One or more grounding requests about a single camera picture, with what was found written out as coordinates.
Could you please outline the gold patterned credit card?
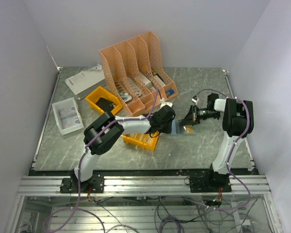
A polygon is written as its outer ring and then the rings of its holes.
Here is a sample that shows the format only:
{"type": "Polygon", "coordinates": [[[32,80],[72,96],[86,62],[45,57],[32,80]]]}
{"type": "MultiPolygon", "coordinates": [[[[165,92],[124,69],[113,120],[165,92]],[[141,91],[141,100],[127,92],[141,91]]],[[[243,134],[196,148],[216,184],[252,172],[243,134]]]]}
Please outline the gold patterned credit card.
{"type": "Polygon", "coordinates": [[[194,127],[192,125],[185,126],[186,128],[186,134],[195,134],[194,127]]]}

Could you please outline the black credit card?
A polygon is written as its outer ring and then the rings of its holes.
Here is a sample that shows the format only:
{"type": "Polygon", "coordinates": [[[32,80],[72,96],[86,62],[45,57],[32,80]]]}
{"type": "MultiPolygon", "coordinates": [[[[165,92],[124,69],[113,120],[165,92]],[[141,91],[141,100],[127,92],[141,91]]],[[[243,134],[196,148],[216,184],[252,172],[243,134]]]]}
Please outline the black credit card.
{"type": "Polygon", "coordinates": [[[187,128],[185,125],[179,125],[179,130],[178,130],[178,133],[179,134],[186,134],[187,132],[187,128]]]}

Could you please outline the yellow bin with cards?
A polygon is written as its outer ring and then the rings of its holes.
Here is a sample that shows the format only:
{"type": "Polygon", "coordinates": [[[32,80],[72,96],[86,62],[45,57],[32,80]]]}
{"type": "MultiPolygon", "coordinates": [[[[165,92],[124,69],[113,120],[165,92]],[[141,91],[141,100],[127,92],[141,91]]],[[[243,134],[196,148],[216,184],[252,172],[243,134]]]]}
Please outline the yellow bin with cards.
{"type": "Polygon", "coordinates": [[[123,141],[127,145],[135,145],[143,150],[154,151],[158,143],[160,132],[151,134],[131,133],[122,135],[123,141]]]}

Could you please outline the yellow bin with black items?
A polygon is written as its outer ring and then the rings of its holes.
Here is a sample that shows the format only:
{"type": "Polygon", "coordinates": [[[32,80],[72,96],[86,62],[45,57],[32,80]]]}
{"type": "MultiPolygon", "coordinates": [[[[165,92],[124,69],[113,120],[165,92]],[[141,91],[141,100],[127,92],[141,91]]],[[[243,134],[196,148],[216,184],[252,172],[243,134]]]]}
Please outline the yellow bin with black items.
{"type": "Polygon", "coordinates": [[[110,111],[116,115],[123,109],[123,104],[119,98],[102,86],[98,86],[94,91],[85,97],[91,109],[97,110],[100,114],[110,111]]]}

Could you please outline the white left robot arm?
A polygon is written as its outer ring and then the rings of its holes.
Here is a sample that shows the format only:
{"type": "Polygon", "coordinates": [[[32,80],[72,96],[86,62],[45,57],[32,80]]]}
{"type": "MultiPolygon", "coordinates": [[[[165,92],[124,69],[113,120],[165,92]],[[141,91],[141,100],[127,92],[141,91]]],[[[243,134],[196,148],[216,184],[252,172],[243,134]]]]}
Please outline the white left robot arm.
{"type": "Polygon", "coordinates": [[[176,116],[172,107],[165,105],[154,113],[136,117],[115,116],[105,112],[84,131],[84,153],[71,172],[69,191],[83,193],[89,188],[94,165],[108,152],[120,136],[132,133],[171,133],[176,116]]]}

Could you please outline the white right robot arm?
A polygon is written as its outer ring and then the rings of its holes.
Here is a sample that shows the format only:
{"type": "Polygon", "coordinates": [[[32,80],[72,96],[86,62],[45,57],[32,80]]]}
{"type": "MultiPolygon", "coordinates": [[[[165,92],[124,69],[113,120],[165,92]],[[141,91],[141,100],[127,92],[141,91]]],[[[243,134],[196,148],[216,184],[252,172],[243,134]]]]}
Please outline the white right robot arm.
{"type": "Polygon", "coordinates": [[[201,120],[223,117],[222,129],[224,138],[218,155],[210,165],[206,174],[201,178],[192,177],[189,185],[193,189],[207,189],[215,192],[228,185],[231,164],[242,141],[253,131],[254,107],[249,100],[237,98],[219,98],[218,94],[211,93],[207,98],[207,107],[199,108],[199,98],[192,97],[193,105],[181,120],[180,126],[196,125],[201,120]]]}

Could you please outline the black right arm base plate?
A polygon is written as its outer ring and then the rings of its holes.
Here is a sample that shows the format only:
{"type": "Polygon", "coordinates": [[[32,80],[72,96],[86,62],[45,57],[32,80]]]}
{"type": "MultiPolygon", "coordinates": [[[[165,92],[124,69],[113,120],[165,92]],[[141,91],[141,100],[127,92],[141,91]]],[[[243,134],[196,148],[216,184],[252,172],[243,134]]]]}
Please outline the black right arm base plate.
{"type": "Polygon", "coordinates": [[[228,184],[207,184],[203,177],[198,176],[187,176],[184,179],[184,184],[189,186],[191,193],[223,193],[231,192],[231,186],[228,184]]]}

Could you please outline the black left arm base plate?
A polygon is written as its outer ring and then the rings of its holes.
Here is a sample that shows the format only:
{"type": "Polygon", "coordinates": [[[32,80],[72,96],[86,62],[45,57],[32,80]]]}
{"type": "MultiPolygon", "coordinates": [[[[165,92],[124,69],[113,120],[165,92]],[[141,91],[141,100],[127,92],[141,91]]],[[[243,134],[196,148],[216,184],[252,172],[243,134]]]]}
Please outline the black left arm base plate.
{"type": "Polygon", "coordinates": [[[60,186],[60,193],[62,194],[72,194],[78,193],[103,193],[104,191],[104,181],[105,179],[101,176],[93,176],[91,179],[81,182],[80,188],[78,186],[78,180],[76,177],[64,178],[60,186]]]}

